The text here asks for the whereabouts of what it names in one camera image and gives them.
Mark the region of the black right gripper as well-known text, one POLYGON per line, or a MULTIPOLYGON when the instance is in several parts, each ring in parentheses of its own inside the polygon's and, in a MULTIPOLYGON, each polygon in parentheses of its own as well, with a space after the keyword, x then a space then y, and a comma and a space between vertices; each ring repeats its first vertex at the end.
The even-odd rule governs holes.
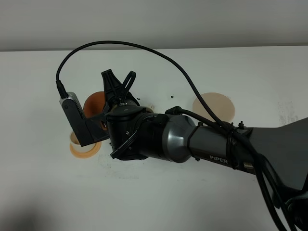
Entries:
POLYGON ((137 105, 129 89, 131 72, 121 83, 111 69, 101 72, 104 87, 104 107, 113 159, 144 160, 148 157, 166 160, 163 151, 163 131, 166 115, 152 113, 137 105))

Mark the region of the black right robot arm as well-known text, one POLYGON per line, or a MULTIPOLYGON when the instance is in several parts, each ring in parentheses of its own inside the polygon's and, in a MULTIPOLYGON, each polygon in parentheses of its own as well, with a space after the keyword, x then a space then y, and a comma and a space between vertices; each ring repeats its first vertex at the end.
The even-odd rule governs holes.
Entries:
POLYGON ((270 215, 281 231, 280 209, 293 231, 308 228, 308 121, 278 128, 212 122, 178 106, 149 112, 130 93, 136 78, 120 82, 102 72, 111 157, 122 161, 157 158, 175 163, 207 160, 257 177, 270 215))

